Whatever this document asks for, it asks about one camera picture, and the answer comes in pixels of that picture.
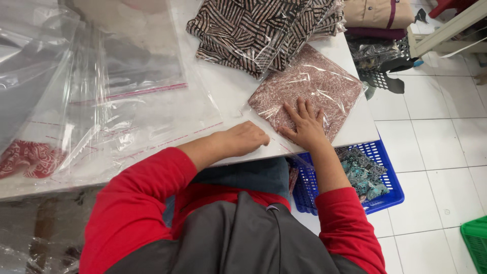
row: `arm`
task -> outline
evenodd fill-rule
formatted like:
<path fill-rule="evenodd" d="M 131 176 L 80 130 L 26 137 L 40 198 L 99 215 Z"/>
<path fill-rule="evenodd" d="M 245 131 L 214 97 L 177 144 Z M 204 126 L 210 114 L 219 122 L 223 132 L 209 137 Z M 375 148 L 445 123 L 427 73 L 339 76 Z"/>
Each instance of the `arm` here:
<path fill-rule="evenodd" d="M 315 118 L 309 101 L 298 98 L 299 114 L 284 105 L 297 132 L 279 131 L 310 152 L 316 171 L 319 196 L 315 204 L 321 225 L 319 237 L 330 254 L 341 255 L 369 274 L 385 274 L 385 263 L 374 227 L 367 221 L 355 189 L 345 175 L 338 156 L 323 130 L 323 109 Z"/>
<path fill-rule="evenodd" d="M 164 149 L 125 169 L 98 193 L 85 229 L 80 273 L 105 272 L 138 248 L 172 239 L 162 221 L 166 198 L 183 190 L 196 173 L 221 159 L 269 143 L 252 122 Z"/>

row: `red batik fabric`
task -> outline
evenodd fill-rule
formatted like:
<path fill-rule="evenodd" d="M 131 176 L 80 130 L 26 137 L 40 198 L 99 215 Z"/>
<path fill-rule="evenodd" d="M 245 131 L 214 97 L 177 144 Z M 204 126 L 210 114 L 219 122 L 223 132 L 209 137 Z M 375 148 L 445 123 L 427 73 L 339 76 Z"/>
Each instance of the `red batik fabric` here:
<path fill-rule="evenodd" d="M 12 175 L 21 168 L 27 178 L 45 178 L 63 162 L 65 155 L 60 148 L 51 149 L 47 143 L 15 140 L 3 153 L 0 178 Z"/>
<path fill-rule="evenodd" d="M 283 108 L 287 102 L 295 109 L 297 99 L 309 99 L 315 116 L 324 109 L 324 130 L 330 142 L 335 139 L 355 102 L 362 92 L 362 82 L 306 44 L 294 63 L 284 72 L 270 74 L 248 100 L 259 116 L 274 130 L 296 125 Z"/>

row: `red sleeve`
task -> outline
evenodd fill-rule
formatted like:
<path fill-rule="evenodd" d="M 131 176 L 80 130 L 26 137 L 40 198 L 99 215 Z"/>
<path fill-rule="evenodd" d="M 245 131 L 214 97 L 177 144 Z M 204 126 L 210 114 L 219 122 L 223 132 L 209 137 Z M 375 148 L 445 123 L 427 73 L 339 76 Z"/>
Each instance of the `red sleeve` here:
<path fill-rule="evenodd" d="M 368 274 L 386 274 L 374 227 L 353 187 L 325 192 L 315 199 L 321 232 L 319 237 L 330 254 L 339 254 Z"/>
<path fill-rule="evenodd" d="M 167 148 L 122 171 L 98 193 L 85 229 L 80 274 L 101 274 L 138 248 L 172 239 L 162 221 L 166 198 L 184 189 L 196 167 Z"/>

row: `right hand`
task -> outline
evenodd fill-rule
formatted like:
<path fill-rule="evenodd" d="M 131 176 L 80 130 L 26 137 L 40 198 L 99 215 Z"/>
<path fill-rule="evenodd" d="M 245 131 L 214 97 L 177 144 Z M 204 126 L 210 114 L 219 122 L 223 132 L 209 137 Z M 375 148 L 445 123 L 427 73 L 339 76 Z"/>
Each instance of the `right hand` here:
<path fill-rule="evenodd" d="M 215 138 L 224 158 L 244 156 L 257 150 L 261 145 L 267 146 L 270 142 L 269 135 L 251 121 L 238 124 L 226 131 L 215 132 L 211 137 Z"/>
<path fill-rule="evenodd" d="M 305 103 L 301 96 L 298 97 L 299 114 L 288 103 L 284 103 L 284 108 L 296 124 L 297 132 L 286 126 L 280 126 L 278 130 L 281 134 L 287 136 L 309 152 L 331 145 L 323 129 L 323 117 L 325 116 L 323 109 L 320 109 L 318 116 L 315 117 L 313 105 L 309 100 L 306 100 Z"/>

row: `blue plastic basket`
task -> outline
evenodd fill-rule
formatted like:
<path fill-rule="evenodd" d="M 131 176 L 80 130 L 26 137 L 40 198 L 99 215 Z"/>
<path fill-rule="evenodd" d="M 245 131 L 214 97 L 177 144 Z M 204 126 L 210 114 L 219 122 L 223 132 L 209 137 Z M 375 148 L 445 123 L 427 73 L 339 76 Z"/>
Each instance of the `blue plastic basket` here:
<path fill-rule="evenodd" d="M 390 192 L 371 201 L 365 200 L 365 202 L 362 203 L 365 214 L 374 213 L 402 203 L 404 201 L 404 193 L 399 185 L 394 168 L 391 165 L 391 161 L 389 160 L 389 156 L 387 156 L 387 152 L 384 149 L 384 144 L 382 141 L 378 140 L 370 143 L 353 145 L 350 146 L 349 149 L 353 147 L 357 147 L 379 165 L 383 165 L 385 168 L 387 168 L 387 172 L 384 173 L 380 178 Z M 313 161 L 311 160 L 311 155 L 309 153 L 302 153 L 298 155 L 303 160 L 313 165 Z M 294 164 L 300 170 L 300 176 L 293 191 L 296 207 L 299 212 L 307 212 L 313 215 L 318 215 L 318 210 L 315 206 L 315 198 L 318 196 L 316 174 L 314 170 L 306 167 L 304 164 L 298 161 L 294 161 Z"/>

